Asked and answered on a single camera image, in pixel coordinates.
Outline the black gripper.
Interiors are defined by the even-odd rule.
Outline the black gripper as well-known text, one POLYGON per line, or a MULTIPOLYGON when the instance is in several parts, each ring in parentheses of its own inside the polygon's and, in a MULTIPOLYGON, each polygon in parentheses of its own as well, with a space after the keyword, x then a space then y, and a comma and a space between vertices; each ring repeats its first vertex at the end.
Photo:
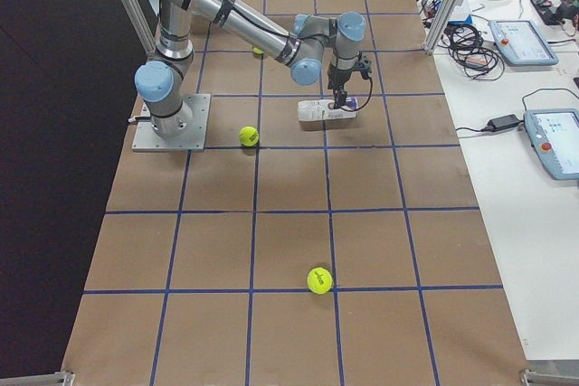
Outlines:
POLYGON ((347 91, 344 89, 349 82, 357 64, 357 57, 349 59, 332 55, 327 69, 327 87, 333 89, 334 107, 346 105, 347 91))

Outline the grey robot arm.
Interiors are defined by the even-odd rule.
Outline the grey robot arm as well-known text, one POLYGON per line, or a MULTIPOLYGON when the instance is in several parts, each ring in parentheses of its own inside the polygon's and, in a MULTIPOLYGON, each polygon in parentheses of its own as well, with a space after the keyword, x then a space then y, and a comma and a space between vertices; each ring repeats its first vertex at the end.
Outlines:
POLYGON ((345 12, 337 18, 299 14, 293 29, 287 31, 242 0, 160 0, 157 58, 139 67, 135 74, 135 85, 149 110, 150 129, 155 137, 183 136, 192 130, 198 113, 178 90, 184 72, 176 66, 193 54, 189 32, 195 15, 289 67, 291 78, 302 86, 318 81, 324 51, 332 51, 327 86, 333 98, 301 101, 300 121, 354 118, 360 110, 357 100, 348 97, 345 86, 355 71, 365 79, 370 74, 360 51, 365 36, 365 18, 361 14, 345 12))

